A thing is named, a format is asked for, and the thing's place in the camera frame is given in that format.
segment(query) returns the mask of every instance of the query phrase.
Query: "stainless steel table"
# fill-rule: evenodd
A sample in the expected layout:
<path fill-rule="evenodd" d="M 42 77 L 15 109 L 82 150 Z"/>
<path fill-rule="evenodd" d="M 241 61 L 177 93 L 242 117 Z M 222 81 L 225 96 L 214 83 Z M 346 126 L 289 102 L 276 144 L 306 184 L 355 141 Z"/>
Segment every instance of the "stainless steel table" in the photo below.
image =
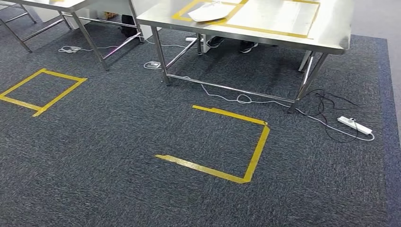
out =
<path fill-rule="evenodd" d="M 223 0 L 223 4 L 233 6 L 233 10 L 226 18 L 205 23 L 192 21 L 187 13 L 206 2 L 212 1 L 165 0 L 138 16 L 138 21 L 142 25 L 152 26 L 166 84 L 170 83 L 169 78 L 175 78 L 267 97 L 291 103 L 288 111 L 293 112 L 296 103 L 318 76 L 328 55 L 342 55 L 349 49 L 354 0 L 241 0 L 238 4 L 235 0 Z M 198 39 L 166 63 L 157 27 L 195 32 L 198 34 Z M 307 50 L 300 67 L 300 70 L 304 71 L 304 77 L 297 96 L 295 99 L 288 99 L 169 74 L 168 68 L 195 43 L 198 46 L 198 55 L 202 55 L 199 34 Z M 322 55 L 312 69 L 317 52 L 321 52 Z"/>
<path fill-rule="evenodd" d="M 74 18 L 75 22 L 78 24 L 81 32 L 84 34 L 86 40 L 88 41 L 89 45 L 91 46 L 91 48 L 93 49 L 93 52 L 95 53 L 96 57 L 99 59 L 99 61 L 101 62 L 101 64 L 103 65 L 103 67 L 108 70 L 108 65 L 106 63 L 106 59 L 108 57 L 110 57 L 111 55 L 113 55 L 116 51 L 118 51 L 119 49 L 121 49 L 123 46 L 125 46 L 126 44 L 128 44 L 129 42 L 131 42 L 134 38 L 140 36 L 142 34 L 141 28 L 139 23 L 137 22 L 137 14 L 134 8 L 134 5 L 132 3 L 131 0 L 126 0 L 127 1 L 127 7 L 129 7 L 131 9 L 133 18 L 134 18 L 134 22 L 135 25 L 128 25 L 128 24 L 123 24 L 123 23 L 117 23 L 117 22 L 112 22 L 112 21 L 107 21 L 107 20 L 98 20 L 98 19 L 92 19 L 92 18 L 85 18 L 85 17 L 78 17 L 77 14 L 75 13 L 77 10 L 82 9 L 84 7 L 87 7 L 93 3 L 96 3 L 97 0 L 7 0 L 8 2 L 13 2 L 13 3 L 17 3 L 17 4 L 21 4 L 21 5 L 28 5 L 28 6 L 35 6 L 35 7 L 40 7 L 40 8 L 44 8 L 44 9 L 53 9 L 53 10 L 57 10 L 59 12 L 59 14 L 61 15 L 62 19 L 52 23 L 51 25 L 33 33 L 32 35 L 24 38 L 24 39 L 20 39 L 18 36 L 14 36 L 21 44 L 23 44 L 24 47 L 26 47 L 26 45 L 24 44 L 24 42 L 28 39 L 31 39 L 32 37 L 35 37 L 36 35 L 48 30 L 49 28 L 65 21 L 67 27 L 69 29 L 71 29 L 71 27 L 69 26 L 69 24 L 67 23 L 65 17 L 72 17 Z M 130 38 L 128 38 L 126 41 L 124 41 L 120 46 L 116 47 L 114 50 L 112 50 L 110 53 L 108 53 L 106 56 L 103 56 L 97 46 L 95 45 L 95 43 L 93 42 L 90 34 L 88 33 L 88 31 L 86 30 L 86 28 L 84 27 L 84 25 L 82 24 L 82 22 L 80 21 L 80 19 L 84 19 L 84 20 L 89 20 L 89 21 L 95 21 L 95 22 L 100 22 L 100 23 L 107 23 L 107 24 L 112 24 L 112 25 L 118 25 L 118 26 L 127 26 L 127 27 L 133 27 L 136 28 L 138 33 Z"/>
<path fill-rule="evenodd" d="M 0 6 L 13 7 L 13 8 L 18 8 L 18 9 L 23 9 L 23 11 L 25 11 L 25 13 L 20 14 L 20 15 L 18 15 L 16 17 L 10 18 L 10 19 L 8 19 L 6 21 L 3 21 L 0 18 L 0 25 L 3 25 L 6 28 L 6 30 L 9 31 L 12 34 L 12 36 L 15 39 L 17 39 L 19 41 L 19 43 L 25 48 L 26 51 L 32 53 L 31 49 L 17 36 L 17 34 L 15 34 L 13 32 L 13 30 L 11 30 L 11 28 L 7 25 L 7 23 L 10 22 L 10 21 L 16 20 L 18 18 L 21 18 L 23 16 L 29 16 L 29 18 L 31 18 L 32 22 L 36 24 L 35 19 L 32 17 L 32 15 L 27 11 L 27 9 L 23 5 L 10 5 L 10 4 L 7 4 L 7 3 L 1 3 L 0 2 Z"/>

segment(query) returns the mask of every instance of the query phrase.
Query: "metal table frame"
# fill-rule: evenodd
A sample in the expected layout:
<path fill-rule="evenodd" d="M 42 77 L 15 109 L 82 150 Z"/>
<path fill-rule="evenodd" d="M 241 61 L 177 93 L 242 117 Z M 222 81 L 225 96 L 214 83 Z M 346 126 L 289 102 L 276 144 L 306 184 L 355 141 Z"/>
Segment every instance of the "metal table frame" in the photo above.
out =
<path fill-rule="evenodd" d="M 196 40 L 192 41 L 176 57 L 174 57 L 168 64 L 166 64 L 166 61 L 165 61 L 164 55 L 163 55 L 162 46 L 160 44 L 160 37 L 159 37 L 158 31 L 157 31 L 157 27 L 151 26 L 151 28 L 152 28 L 153 37 L 155 39 L 156 51 L 157 51 L 157 54 L 158 54 L 158 57 L 159 57 L 159 60 L 161 63 L 161 67 L 163 70 L 163 81 L 166 83 L 166 85 L 170 85 L 170 78 L 175 78 L 175 79 L 186 80 L 186 81 L 190 81 L 190 82 L 194 82 L 194 83 L 198 83 L 198 84 L 204 84 L 204 85 L 220 87 L 220 88 L 224 88 L 224 89 L 228 89 L 228 90 L 232 90 L 232 91 L 238 91 L 238 92 L 242 92 L 242 93 L 246 93 L 246 94 L 250 94 L 250 95 L 262 96 L 265 98 L 270 98 L 270 99 L 281 101 L 281 102 L 291 103 L 291 107 L 288 110 L 289 113 L 294 112 L 297 103 L 304 97 L 304 95 L 306 94 L 308 88 L 310 87 L 310 85 L 312 84 L 314 79 L 317 78 L 317 76 L 319 74 L 319 70 L 321 69 L 321 67 L 323 66 L 327 57 L 329 56 L 328 53 L 322 53 L 320 59 L 317 61 L 316 66 L 312 69 L 312 63 L 315 59 L 316 52 L 313 52 L 313 51 L 306 52 L 306 55 L 299 68 L 299 71 L 304 72 L 302 83 L 300 85 L 299 92 L 298 92 L 296 98 L 294 100 L 292 100 L 292 99 L 287 99 L 287 98 L 283 98 L 283 97 L 262 94 L 262 93 L 258 93 L 258 92 L 241 90 L 241 89 L 237 89 L 237 88 L 233 88 L 233 87 L 209 83 L 209 82 L 205 82 L 205 81 L 201 81 L 201 80 L 197 80 L 197 79 L 191 79 L 188 77 L 182 77 L 182 76 L 177 76 L 177 75 L 168 73 L 168 69 L 179 58 L 181 58 L 195 43 L 197 43 L 197 46 L 198 46 L 198 55 L 199 56 L 203 55 L 203 51 L 202 51 L 202 47 L 201 47 L 201 35 L 199 33 L 197 33 Z"/>
<path fill-rule="evenodd" d="M 22 9 L 23 11 L 25 11 L 25 13 L 20 14 L 20 15 L 18 15 L 18 16 L 16 16 L 16 17 L 11 18 L 11 19 L 8 19 L 8 20 L 6 20 L 6 21 L 3 21 L 3 20 L 0 18 L 0 25 L 3 25 L 3 26 L 6 28 L 6 30 L 9 31 L 9 32 L 12 34 L 12 36 L 25 48 L 26 51 L 32 53 L 31 49 L 24 43 L 24 41 L 28 40 L 29 38 L 28 38 L 28 39 L 23 39 L 23 40 L 21 40 L 21 39 L 18 37 L 18 35 L 15 34 L 15 32 L 13 32 L 13 30 L 11 30 L 11 28 L 7 25 L 7 23 L 10 22 L 10 21 L 13 21 L 13 20 L 15 20 L 15 19 L 18 19 L 18 18 L 20 18 L 20 17 L 23 17 L 23 16 L 29 16 L 29 18 L 31 18 L 31 20 L 32 20 L 33 23 L 35 23 L 35 24 L 36 24 L 36 20 L 32 17 L 32 15 L 27 11 L 27 9 L 26 9 L 23 5 L 19 5 L 19 6 L 18 6 L 18 5 L 9 5 L 9 4 L 5 4 L 5 3 L 0 3 L 0 5 L 1 5 L 1 6 L 7 6 L 7 7 L 18 8 L 18 9 Z"/>
<path fill-rule="evenodd" d="M 134 25 L 128 25 L 128 24 L 123 24 L 123 23 L 118 23 L 118 22 L 113 22 L 113 21 L 108 21 L 108 20 L 100 20 L 100 19 L 92 19 L 92 18 L 86 18 L 86 17 L 78 17 L 77 14 L 75 13 L 75 11 L 78 10 L 79 8 L 75 8 L 75 7 L 74 7 L 74 8 L 66 9 L 66 11 L 67 11 L 68 13 L 70 13 L 71 15 L 62 13 L 62 12 L 59 10 L 60 8 L 57 8 L 57 9 L 58 9 L 58 12 L 59 12 L 59 14 L 60 14 L 60 16 L 62 17 L 62 19 L 57 20 L 56 22 L 54 22 L 54 23 L 48 25 L 47 27 L 45 27 L 45 28 L 43 28 L 43 29 L 41 29 L 41 30 L 39 30 L 39 31 L 37 31 L 37 32 L 35 32 L 35 33 L 33 33 L 33 34 L 31 34 L 30 36 L 28 36 L 28 37 L 26 37 L 26 38 L 24 38 L 24 39 L 20 39 L 14 32 L 12 32 L 12 30 L 11 30 L 8 26 L 6 26 L 6 27 L 7 27 L 7 29 L 13 34 L 13 36 L 21 43 L 21 45 L 23 45 L 23 47 L 24 47 L 27 51 L 32 52 L 32 51 L 27 47 L 27 45 L 24 43 L 25 41 L 27 41 L 27 40 L 29 40 L 29 39 L 31 39 L 31 38 L 37 36 L 38 34 L 40 34 L 40 33 L 44 32 L 44 31 L 48 30 L 49 28 L 51 28 L 51 27 L 53 27 L 53 26 L 55 26 L 55 25 L 57 25 L 57 24 L 59 24 L 59 23 L 61 23 L 61 22 L 63 22 L 63 21 L 66 23 L 67 27 L 71 30 L 72 28 L 71 28 L 71 26 L 68 24 L 68 22 L 67 22 L 67 20 L 66 20 L 66 17 L 72 17 L 72 18 L 74 18 L 74 21 L 75 21 L 75 22 L 77 23 L 77 25 L 79 26 L 81 32 L 83 33 L 83 35 L 84 35 L 84 37 L 86 38 L 87 42 L 89 43 L 90 47 L 93 49 L 93 52 L 94 52 L 95 56 L 96 56 L 97 59 L 100 61 L 100 63 L 101 63 L 102 66 L 104 67 L 104 69 L 108 71 L 108 70 L 109 70 L 109 66 L 107 65 L 107 63 L 106 63 L 106 61 L 105 61 L 107 58 L 109 58 L 111 55 L 113 55 L 113 54 L 114 54 L 115 52 L 117 52 L 119 49 L 121 49 L 122 47 L 124 47 L 125 45 L 127 45 L 128 43 L 130 43 L 130 42 L 131 42 L 132 40 L 134 40 L 136 37 L 139 37 L 139 40 L 140 40 L 141 43 L 145 41 L 145 40 L 140 36 L 140 35 L 142 35 L 142 30 L 141 30 L 140 25 L 139 25 L 139 23 L 138 23 L 138 21 L 137 21 L 137 13 L 136 13 L 136 11 L 135 11 L 135 8 L 134 8 L 134 5 L 133 5 L 133 3 L 132 3 L 132 0 L 127 0 L 127 1 L 128 1 L 129 6 L 130 6 L 130 10 L 131 10 L 131 12 L 132 12 L 132 17 L 133 17 L 133 20 L 134 20 L 134 23 L 135 23 Z M 35 7 L 40 7 L 40 8 L 47 9 L 46 7 L 44 7 L 44 4 L 38 5 L 38 4 L 36 4 L 36 3 L 31 3 L 31 2 L 29 2 L 29 1 L 26 1 L 26 2 L 24 1 L 24 4 L 26 4 L 26 5 L 32 5 L 32 6 L 35 6 Z M 82 24 L 82 22 L 80 21 L 80 19 L 89 20 L 89 21 L 94 21 L 94 22 L 99 22 L 99 23 L 105 23 L 105 24 L 111 24 L 111 25 L 116 25 L 116 26 L 132 27 L 132 28 L 136 28 L 138 32 L 137 32 L 136 35 L 131 36 L 131 37 L 129 37 L 128 39 L 126 39 L 121 45 L 119 45 L 118 47 L 116 47 L 115 49 L 113 49 L 112 51 L 110 51 L 107 55 L 103 56 L 103 55 L 100 53 L 99 49 L 97 48 L 96 44 L 94 43 L 94 41 L 93 41 L 92 37 L 90 36 L 89 32 L 86 30 L 85 26 L 84 26 L 84 25 Z"/>

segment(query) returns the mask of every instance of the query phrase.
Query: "paper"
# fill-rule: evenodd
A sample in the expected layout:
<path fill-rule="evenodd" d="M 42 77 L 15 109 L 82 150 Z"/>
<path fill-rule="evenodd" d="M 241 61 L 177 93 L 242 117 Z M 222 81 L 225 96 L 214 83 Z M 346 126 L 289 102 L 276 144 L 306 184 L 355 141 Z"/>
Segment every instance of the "paper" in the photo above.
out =
<path fill-rule="evenodd" d="M 233 5 L 225 5 L 218 2 L 207 3 L 189 12 L 188 15 L 196 22 L 217 20 L 228 16 L 234 8 L 235 6 Z"/>

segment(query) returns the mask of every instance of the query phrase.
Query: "yellow tape square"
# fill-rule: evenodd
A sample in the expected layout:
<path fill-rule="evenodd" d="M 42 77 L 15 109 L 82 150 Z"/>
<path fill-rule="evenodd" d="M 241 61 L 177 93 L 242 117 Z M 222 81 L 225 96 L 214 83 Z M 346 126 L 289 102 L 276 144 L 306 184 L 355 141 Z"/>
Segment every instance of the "yellow tape square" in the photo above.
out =
<path fill-rule="evenodd" d="M 201 172 L 213 175 L 213 176 L 217 176 L 217 177 L 229 180 L 229 181 L 233 181 L 235 183 L 247 183 L 247 182 L 250 182 L 251 179 L 252 179 L 252 175 L 253 175 L 253 173 L 254 173 L 254 171 L 256 169 L 256 166 L 258 165 L 259 158 L 260 158 L 260 156 L 262 154 L 262 150 L 264 148 L 264 145 L 266 143 L 267 137 L 268 137 L 269 132 L 270 132 L 270 129 L 267 126 L 267 122 L 262 121 L 262 120 L 258 120 L 258 119 L 254 119 L 254 118 L 251 118 L 251 117 L 239 115 L 239 114 L 236 114 L 236 113 L 228 112 L 228 111 L 225 111 L 225 110 L 216 109 L 216 108 L 209 109 L 209 108 L 202 107 L 202 106 L 197 106 L 197 105 L 194 105 L 193 108 L 199 109 L 199 110 L 203 110 L 203 111 L 212 112 L 212 113 L 216 113 L 216 114 L 218 113 L 218 114 L 221 114 L 221 115 L 234 117 L 234 118 L 237 118 L 237 119 L 241 119 L 241 120 L 244 120 L 244 121 L 260 124 L 260 125 L 263 126 L 262 134 L 261 134 L 261 136 L 259 138 L 258 144 L 256 145 L 256 148 L 255 148 L 255 151 L 254 151 L 254 153 L 252 155 L 251 161 L 249 162 L 249 165 L 248 165 L 248 167 L 246 169 L 245 175 L 241 178 L 241 177 L 238 177 L 238 176 L 234 176 L 234 175 L 223 173 L 223 172 L 215 170 L 215 169 L 211 169 L 211 168 L 208 168 L 208 167 L 205 167 L 205 166 L 201 166 L 201 165 L 198 165 L 196 163 L 188 162 L 188 161 L 185 161 L 183 159 L 180 159 L 180 158 L 177 158 L 177 157 L 173 157 L 173 156 L 170 156 L 170 155 L 155 155 L 155 157 L 158 157 L 158 158 L 170 161 L 170 162 L 174 162 L 174 163 L 177 163 L 179 165 L 186 166 L 188 168 L 195 169 L 195 170 L 198 170 L 198 171 L 201 171 Z"/>
<path fill-rule="evenodd" d="M 202 22 L 203 24 L 206 25 L 218 25 L 218 26 L 225 26 L 225 27 L 233 27 L 233 28 L 239 28 L 239 29 L 244 29 L 244 30 L 250 30 L 250 31 L 256 31 L 256 32 L 264 32 L 264 33 L 270 33 L 270 34 L 276 34 L 276 35 L 286 35 L 286 36 L 291 36 L 291 37 L 298 37 L 298 38 L 308 38 L 310 29 L 312 28 L 312 24 L 316 20 L 317 14 L 319 12 L 320 8 L 320 2 L 317 1 L 311 1 L 311 0 L 283 0 L 283 1 L 294 1 L 294 2 L 300 2 L 300 3 L 306 3 L 306 4 L 316 4 L 318 5 L 318 8 L 315 12 L 314 18 L 312 20 L 311 27 L 309 28 L 308 34 L 296 34 L 296 33 L 287 33 L 287 32 L 281 32 L 281 31 L 274 31 L 274 30 L 267 30 L 267 29 L 261 29 L 261 28 L 255 28 L 255 27 L 247 27 L 247 26 L 238 26 L 238 25 L 231 25 L 228 24 L 227 22 L 248 2 L 249 0 L 242 0 L 240 3 L 235 4 L 235 3 L 228 3 L 228 2 L 222 2 L 222 4 L 226 5 L 234 5 L 236 6 L 229 14 L 227 17 L 222 18 L 220 20 L 215 20 L 215 21 L 210 21 L 210 22 Z M 190 17 L 183 17 L 185 13 L 188 13 L 189 10 L 191 10 L 194 6 L 196 6 L 198 3 L 201 2 L 214 2 L 213 0 L 193 0 L 191 3 L 188 5 L 184 6 L 181 10 L 176 12 L 171 18 L 176 19 L 176 20 L 182 20 L 182 21 L 188 21 L 191 22 L 193 21 Z"/>
<path fill-rule="evenodd" d="M 36 106 L 33 104 L 29 104 L 23 101 L 19 101 L 10 97 L 7 97 L 6 95 L 9 94 L 10 92 L 14 91 L 15 89 L 19 88 L 20 86 L 24 85 L 25 83 L 27 83 L 28 81 L 32 80 L 33 78 L 35 78 L 36 76 L 38 76 L 39 74 L 44 73 L 44 74 L 48 74 L 48 75 L 52 75 L 55 77 L 61 77 L 61 78 L 65 78 L 65 79 L 71 79 L 71 80 L 75 80 L 76 83 L 74 85 L 72 85 L 71 87 L 69 87 L 68 89 L 66 89 L 65 91 L 63 91 L 61 94 L 59 94 L 57 97 L 55 97 L 52 101 L 50 101 L 48 104 L 46 104 L 45 106 Z M 23 81 L 17 83 L 16 85 L 14 85 L 13 87 L 11 87 L 10 89 L 6 90 L 5 92 L 0 94 L 0 100 L 9 102 L 9 103 L 13 103 L 16 105 L 20 105 L 29 109 L 33 109 L 36 110 L 36 113 L 34 115 L 32 115 L 33 117 L 37 117 L 39 115 L 41 115 L 43 112 L 45 112 L 48 108 L 50 108 L 52 105 L 54 105 L 57 101 L 59 101 L 60 99 L 62 99 L 64 96 L 66 96 L 68 93 L 70 93 L 72 90 L 74 90 L 76 87 L 78 87 L 80 84 L 82 84 L 84 81 L 86 81 L 87 78 L 78 78 L 78 77 L 73 77 L 73 76 L 69 76 L 69 75 L 65 75 L 65 74 L 61 74 L 58 72 L 52 72 L 52 71 L 48 71 L 47 69 L 41 69 L 38 72 L 34 73 L 33 75 L 27 77 L 26 79 L 24 79 Z"/>

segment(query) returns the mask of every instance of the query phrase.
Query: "black shoe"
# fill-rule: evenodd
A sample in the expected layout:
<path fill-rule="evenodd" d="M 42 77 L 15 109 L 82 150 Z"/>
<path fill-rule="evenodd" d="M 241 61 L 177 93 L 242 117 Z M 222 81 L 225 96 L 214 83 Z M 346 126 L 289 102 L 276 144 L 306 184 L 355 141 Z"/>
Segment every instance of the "black shoe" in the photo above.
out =
<path fill-rule="evenodd" d="M 223 37 L 219 37 L 219 36 L 215 36 L 212 39 L 208 40 L 206 42 L 206 44 L 210 47 L 210 48 L 218 48 L 218 46 L 220 46 L 220 44 L 224 41 Z"/>
<path fill-rule="evenodd" d="M 252 48 L 257 47 L 258 43 L 255 42 L 248 42 L 248 41 L 241 41 L 241 47 L 239 52 L 241 53 L 249 53 L 251 52 Z"/>

